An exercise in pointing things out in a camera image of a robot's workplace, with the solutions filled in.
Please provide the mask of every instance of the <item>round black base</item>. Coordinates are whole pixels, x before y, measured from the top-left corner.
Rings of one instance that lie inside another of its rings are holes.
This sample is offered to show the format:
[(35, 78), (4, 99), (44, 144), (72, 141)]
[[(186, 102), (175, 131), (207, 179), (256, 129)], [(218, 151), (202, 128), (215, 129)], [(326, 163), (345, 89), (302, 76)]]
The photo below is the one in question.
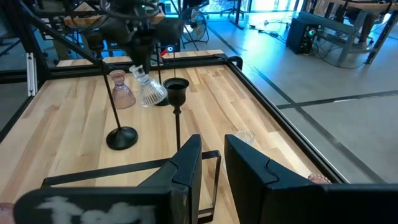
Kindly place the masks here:
[(106, 144), (113, 150), (128, 149), (138, 140), (138, 133), (134, 128), (122, 127), (111, 131), (106, 137)]
[(156, 104), (155, 106), (167, 106), (167, 105), (169, 105), (169, 101), (167, 100), (167, 97), (166, 97), (160, 103)]

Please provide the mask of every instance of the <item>black candlestick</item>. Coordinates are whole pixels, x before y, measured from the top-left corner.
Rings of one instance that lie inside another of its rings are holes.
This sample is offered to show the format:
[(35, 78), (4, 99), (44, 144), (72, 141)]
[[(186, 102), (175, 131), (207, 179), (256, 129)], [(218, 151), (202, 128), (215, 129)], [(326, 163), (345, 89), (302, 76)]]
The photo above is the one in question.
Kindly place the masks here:
[(133, 146), (138, 140), (137, 131), (131, 127), (122, 127), (119, 122), (118, 112), (116, 111), (116, 107), (114, 105), (111, 87), (109, 85), (109, 81), (107, 78), (107, 74), (105, 71), (105, 64), (102, 61), (101, 52), (104, 49), (104, 44), (102, 40), (102, 36), (98, 32), (90, 32), (86, 34), (86, 39), (90, 50), (96, 52), (96, 59), (101, 67), (101, 73), (104, 77), (106, 90), (108, 91), (109, 100), (111, 100), (111, 105), (113, 109), (114, 118), (116, 120), (116, 124), (118, 128), (111, 131), (106, 137), (106, 143), (109, 148), (114, 150), (123, 150)]
[[(160, 57), (159, 57), (159, 46), (156, 43), (156, 61), (157, 61), (157, 74), (159, 76), (159, 83), (162, 84), (162, 77), (160, 76)], [(169, 102), (167, 98), (164, 98), (160, 103), (156, 104), (156, 106), (167, 106)]]
[(180, 141), (180, 107), (185, 103), (187, 99), (185, 92), (189, 86), (188, 80), (184, 78), (169, 78), (164, 81), (163, 86), (167, 90), (167, 99), (169, 103), (174, 107), (173, 113), (175, 114), (175, 130), (177, 133), (177, 150), (181, 147)]

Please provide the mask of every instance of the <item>pink object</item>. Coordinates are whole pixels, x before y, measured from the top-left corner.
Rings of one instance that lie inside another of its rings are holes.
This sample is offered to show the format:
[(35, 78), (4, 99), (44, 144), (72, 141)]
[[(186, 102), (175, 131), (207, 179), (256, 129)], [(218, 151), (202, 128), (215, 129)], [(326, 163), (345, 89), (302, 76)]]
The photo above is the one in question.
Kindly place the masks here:
[(308, 179), (316, 184), (331, 184), (330, 180), (321, 174), (311, 174)]
[(15, 224), (12, 216), (13, 203), (0, 203), (0, 224)]
[(112, 98), (117, 109), (126, 109), (136, 103), (136, 98), (128, 86), (124, 84), (126, 73), (122, 70), (115, 70), (110, 73), (114, 82)]

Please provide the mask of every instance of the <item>pink glass vase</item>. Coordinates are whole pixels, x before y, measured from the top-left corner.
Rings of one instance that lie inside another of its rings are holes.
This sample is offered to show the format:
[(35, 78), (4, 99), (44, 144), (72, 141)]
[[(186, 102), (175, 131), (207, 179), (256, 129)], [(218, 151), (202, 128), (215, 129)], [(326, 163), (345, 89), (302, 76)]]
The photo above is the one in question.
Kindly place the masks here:
[(126, 73), (122, 70), (115, 70), (110, 73), (114, 82), (112, 98), (117, 109), (126, 109), (136, 103), (136, 98), (130, 88), (124, 84)]

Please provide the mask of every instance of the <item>computer tower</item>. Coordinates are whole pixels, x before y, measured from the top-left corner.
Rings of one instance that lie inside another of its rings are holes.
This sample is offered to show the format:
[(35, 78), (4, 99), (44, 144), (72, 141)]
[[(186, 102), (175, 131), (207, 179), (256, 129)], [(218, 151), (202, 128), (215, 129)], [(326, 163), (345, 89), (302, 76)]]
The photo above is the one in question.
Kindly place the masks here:
[(318, 31), (318, 24), (305, 21), (302, 18), (293, 18), (286, 47), (293, 50), (295, 54), (309, 54), (312, 43)]

